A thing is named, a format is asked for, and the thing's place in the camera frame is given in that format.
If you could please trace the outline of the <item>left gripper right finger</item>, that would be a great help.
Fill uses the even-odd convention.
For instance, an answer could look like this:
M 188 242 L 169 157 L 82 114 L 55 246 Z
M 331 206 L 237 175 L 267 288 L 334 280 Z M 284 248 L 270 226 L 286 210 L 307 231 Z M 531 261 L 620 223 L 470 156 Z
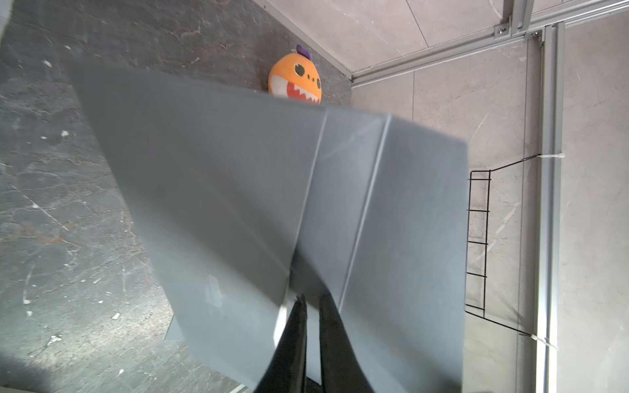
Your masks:
M 360 368 L 333 297 L 319 302 L 319 347 L 324 392 L 371 392 L 374 390 Z

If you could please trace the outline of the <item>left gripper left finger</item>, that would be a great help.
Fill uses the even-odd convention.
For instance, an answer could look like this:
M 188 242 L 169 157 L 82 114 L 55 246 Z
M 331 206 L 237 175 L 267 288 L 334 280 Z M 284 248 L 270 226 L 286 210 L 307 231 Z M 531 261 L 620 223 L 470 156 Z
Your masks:
M 302 393 L 306 389 L 307 304 L 298 296 L 269 367 L 255 393 Z

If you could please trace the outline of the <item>grey envelope gold rose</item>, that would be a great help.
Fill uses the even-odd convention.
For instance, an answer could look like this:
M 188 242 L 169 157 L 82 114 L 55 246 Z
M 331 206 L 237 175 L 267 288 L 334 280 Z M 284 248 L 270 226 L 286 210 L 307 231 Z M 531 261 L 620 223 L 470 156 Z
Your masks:
M 179 321 L 175 315 L 170 321 L 170 325 L 167 329 L 164 340 L 165 341 L 184 341 L 185 340 L 185 337 L 183 335 L 183 330 L 180 327 Z

